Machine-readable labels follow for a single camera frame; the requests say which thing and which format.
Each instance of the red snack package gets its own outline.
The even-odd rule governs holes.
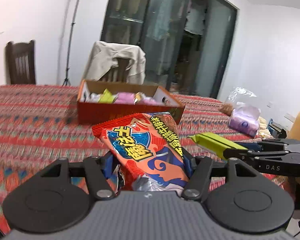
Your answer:
[[[182,148],[170,114],[132,114],[92,127],[123,165],[124,189],[175,190],[188,182]]]

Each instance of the green snack bar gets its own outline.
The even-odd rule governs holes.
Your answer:
[[[200,145],[202,148],[206,149],[211,153],[214,153],[223,160],[226,160],[226,158],[224,158],[223,156],[223,152],[226,149],[247,150],[247,148],[211,132],[195,134],[189,136],[189,138],[191,138],[196,144]]]
[[[108,89],[106,89],[103,92],[103,95],[101,95],[99,99],[99,103],[105,103],[105,104],[112,104],[113,101],[114,101],[114,96],[111,94],[111,92]]]

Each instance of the screw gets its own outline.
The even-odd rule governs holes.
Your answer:
[[[198,190],[196,190],[196,189],[187,189],[185,191],[185,195],[187,197],[197,197],[197,196],[200,195],[200,192]]]
[[[108,189],[101,189],[101,190],[98,190],[97,196],[101,197],[101,198],[108,198],[108,197],[112,196],[112,192]]]

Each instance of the sliding glass door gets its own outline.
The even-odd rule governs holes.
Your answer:
[[[189,0],[150,0],[140,46],[146,53],[145,83],[170,88]]]
[[[223,0],[109,0],[101,40],[140,46],[145,84],[216,98],[235,20]]]

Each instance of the purple tissue package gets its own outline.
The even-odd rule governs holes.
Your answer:
[[[259,129],[260,110],[254,106],[241,106],[232,111],[229,127],[255,137]]]

